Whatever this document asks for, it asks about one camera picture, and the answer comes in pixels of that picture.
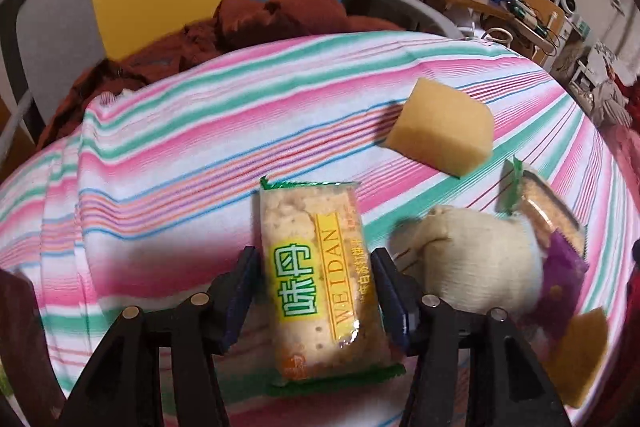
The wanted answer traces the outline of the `Weidan cracker pack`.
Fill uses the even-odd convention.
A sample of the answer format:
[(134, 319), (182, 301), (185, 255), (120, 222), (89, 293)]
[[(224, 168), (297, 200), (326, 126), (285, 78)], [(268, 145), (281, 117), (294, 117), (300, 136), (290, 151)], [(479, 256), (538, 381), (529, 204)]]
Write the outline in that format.
[(262, 269), (274, 367), (270, 395), (309, 395), (402, 375), (384, 332), (349, 182), (260, 180)]

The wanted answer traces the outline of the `tan sponge block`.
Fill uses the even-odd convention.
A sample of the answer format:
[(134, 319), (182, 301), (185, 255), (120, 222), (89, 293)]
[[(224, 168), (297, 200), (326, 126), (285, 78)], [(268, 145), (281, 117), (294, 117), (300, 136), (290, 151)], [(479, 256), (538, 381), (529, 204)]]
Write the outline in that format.
[(608, 320), (602, 308), (574, 315), (563, 337), (544, 362), (550, 381), (564, 405), (579, 409), (608, 351)]

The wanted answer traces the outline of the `purple snack packet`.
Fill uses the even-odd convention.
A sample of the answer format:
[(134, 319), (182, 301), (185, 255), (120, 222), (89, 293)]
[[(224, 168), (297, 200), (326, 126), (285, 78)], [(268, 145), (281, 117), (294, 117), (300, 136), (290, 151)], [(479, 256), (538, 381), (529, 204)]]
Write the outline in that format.
[(550, 235), (547, 254), (532, 317), (548, 337), (560, 340), (574, 315), (589, 265), (560, 231)]

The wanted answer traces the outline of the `green edged cracker pack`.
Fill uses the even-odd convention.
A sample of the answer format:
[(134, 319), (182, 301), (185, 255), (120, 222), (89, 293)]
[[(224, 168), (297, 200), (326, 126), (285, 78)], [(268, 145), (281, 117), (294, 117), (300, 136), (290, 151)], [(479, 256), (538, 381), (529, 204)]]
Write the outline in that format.
[(506, 161), (506, 190), (498, 209), (509, 216), (522, 216), (530, 224), (541, 248), (548, 249), (551, 235), (560, 233), (568, 245), (585, 259), (585, 227), (551, 185), (532, 167), (513, 156)]

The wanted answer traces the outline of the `striped pink green bedsheet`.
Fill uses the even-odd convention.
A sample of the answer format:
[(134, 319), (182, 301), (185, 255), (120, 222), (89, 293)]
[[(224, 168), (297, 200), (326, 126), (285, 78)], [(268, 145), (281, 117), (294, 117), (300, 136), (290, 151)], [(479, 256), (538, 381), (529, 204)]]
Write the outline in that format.
[[(491, 158), (462, 179), (387, 150), (421, 78), (495, 119)], [(28, 425), (50, 424), (123, 307), (170, 308), (205, 289), (259, 237), (262, 178), (352, 181), (370, 247), (401, 268), (414, 221), (445, 204), (496, 212), (518, 158), (585, 225), (580, 311), (602, 309), (608, 352), (579, 409), (592, 421), (620, 343), (639, 213), (585, 112), (536, 64), (502, 46), (413, 32), (254, 46), (140, 91), (100, 98), (80, 126), (1, 187), (1, 269), (29, 281), (46, 351), (1, 386)]]

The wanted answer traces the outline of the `yellow sponge block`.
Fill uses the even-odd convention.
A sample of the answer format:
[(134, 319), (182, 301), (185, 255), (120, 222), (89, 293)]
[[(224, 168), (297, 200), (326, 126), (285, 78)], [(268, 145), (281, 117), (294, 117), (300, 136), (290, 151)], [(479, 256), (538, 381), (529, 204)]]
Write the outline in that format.
[(384, 146), (462, 178), (488, 161), (494, 132), (494, 116), (488, 106), (446, 84), (421, 78)]

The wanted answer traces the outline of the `person in red jacket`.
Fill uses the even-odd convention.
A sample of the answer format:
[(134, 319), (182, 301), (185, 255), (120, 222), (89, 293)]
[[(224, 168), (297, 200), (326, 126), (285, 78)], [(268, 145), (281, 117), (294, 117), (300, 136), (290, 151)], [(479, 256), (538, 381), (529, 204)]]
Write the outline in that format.
[(606, 77), (592, 91), (590, 119), (598, 128), (617, 126), (639, 132), (639, 77), (627, 86), (612, 64), (605, 63)]

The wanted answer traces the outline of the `dark red garment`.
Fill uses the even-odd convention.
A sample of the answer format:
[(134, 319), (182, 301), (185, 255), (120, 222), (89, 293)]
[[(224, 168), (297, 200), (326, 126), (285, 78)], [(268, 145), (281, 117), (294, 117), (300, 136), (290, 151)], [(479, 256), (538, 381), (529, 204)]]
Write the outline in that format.
[(105, 57), (86, 69), (43, 129), (36, 150), (72, 134), (90, 102), (103, 93), (137, 91), (258, 44), (399, 28), (382, 18), (349, 15), (338, 0), (221, 0), (213, 17), (186, 25), (119, 61)]

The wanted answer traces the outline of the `white round fan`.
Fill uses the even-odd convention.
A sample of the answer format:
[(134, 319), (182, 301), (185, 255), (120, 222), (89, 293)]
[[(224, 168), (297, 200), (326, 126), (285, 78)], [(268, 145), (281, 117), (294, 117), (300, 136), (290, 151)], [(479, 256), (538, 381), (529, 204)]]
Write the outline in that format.
[(555, 0), (555, 3), (559, 5), (567, 18), (572, 18), (577, 11), (576, 0)]

